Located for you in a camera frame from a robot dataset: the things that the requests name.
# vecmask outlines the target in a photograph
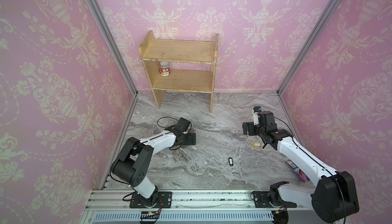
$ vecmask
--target purple package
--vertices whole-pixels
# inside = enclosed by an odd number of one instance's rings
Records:
[[[296,166],[296,164],[293,163],[293,161],[287,160],[286,163],[288,163],[293,168],[295,173],[297,173],[297,175],[300,176],[301,181],[303,182],[310,181],[309,177],[300,168],[298,168],[298,166]]]

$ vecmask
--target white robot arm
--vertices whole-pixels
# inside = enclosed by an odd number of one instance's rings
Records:
[[[129,183],[141,195],[145,206],[153,206],[158,199],[158,187],[146,176],[151,157],[172,146],[195,145],[196,134],[188,132],[189,124],[188,120],[181,118],[176,125],[149,138],[129,138],[111,165],[110,171]],[[130,155],[138,157],[133,160]]]
[[[346,171],[338,172],[302,147],[285,129],[277,129],[274,115],[252,110],[253,122],[243,123],[245,135],[258,135],[264,142],[293,161],[316,186],[316,189],[295,186],[288,182],[271,185],[269,198],[274,206],[293,202],[314,210],[325,222],[332,223],[359,211],[354,178]]]

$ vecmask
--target pink wall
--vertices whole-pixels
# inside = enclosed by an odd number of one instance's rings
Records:
[[[351,223],[390,223],[392,0],[342,0],[283,98],[301,141],[355,178]]]
[[[150,90],[138,46],[214,40],[216,90],[277,90],[328,0],[97,0],[138,90]],[[210,66],[172,63],[172,68]]]
[[[0,223],[78,223],[131,98],[85,0],[0,0]]]

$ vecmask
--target jar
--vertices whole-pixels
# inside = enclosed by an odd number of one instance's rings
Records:
[[[159,73],[162,76],[168,76],[170,74],[169,62],[160,62]]]

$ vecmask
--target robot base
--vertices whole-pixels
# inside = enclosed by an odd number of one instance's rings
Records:
[[[268,191],[255,191],[253,193],[254,196],[254,206],[256,208],[274,208],[270,203],[269,192]],[[283,207],[287,208],[296,208],[297,204],[292,202],[283,202]]]
[[[173,194],[172,192],[158,192],[158,199],[160,199],[162,201],[162,208],[163,209],[169,209],[171,207],[172,194]],[[160,202],[157,201],[157,203],[151,208],[159,208],[159,205],[160,205]],[[146,206],[144,206],[144,204],[143,204],[141,196],[137,192],[134,192],[132,194],[129,207],[131,209],[146,208]]]

